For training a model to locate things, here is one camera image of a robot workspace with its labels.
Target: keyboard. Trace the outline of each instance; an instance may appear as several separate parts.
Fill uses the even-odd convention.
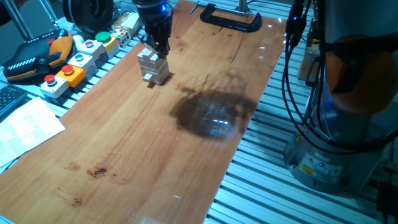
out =
[[[0,90],[0,118],[12,111],[25,97],[27,92],[5,86]]]

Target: stacked wooden blocks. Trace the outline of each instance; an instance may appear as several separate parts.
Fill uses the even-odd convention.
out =
[[[137,55],[145,82],[161,85],[169,75],[169,64],[166,58],[158,58],[157,54],[145,48]]]

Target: black clamp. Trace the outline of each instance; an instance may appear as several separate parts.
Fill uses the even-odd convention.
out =
[[[229,29],[234,29],[242,32],[255,32],[262,26],[261,15],[258,12],[250,24],[234,21],[232,19],[226,19],[219,16],[212,16],[212,13],[216,10],[215,4],[207,4],[205,10],[200,14],[200,19],[203,22],[221,26]]]

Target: wooden table surface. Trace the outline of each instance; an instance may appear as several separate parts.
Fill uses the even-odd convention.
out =
[[[202,223],[284,47],[284,22],[250,34],[174,8],[172,77],[142,81],[135,46],[60,118],[66,130],[0,175],[15,223]],[[250,22],[224,12],[216,15]]]

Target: green button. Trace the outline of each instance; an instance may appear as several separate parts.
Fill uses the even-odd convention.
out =
[[[111,41],[111,34],[108,32],[100,32],[99,34],[95,35],[95,39],[102,43],[108,43]]]
[[[83,56],[81,54],[76,55],[76,61],[80,62],[83,60]]]

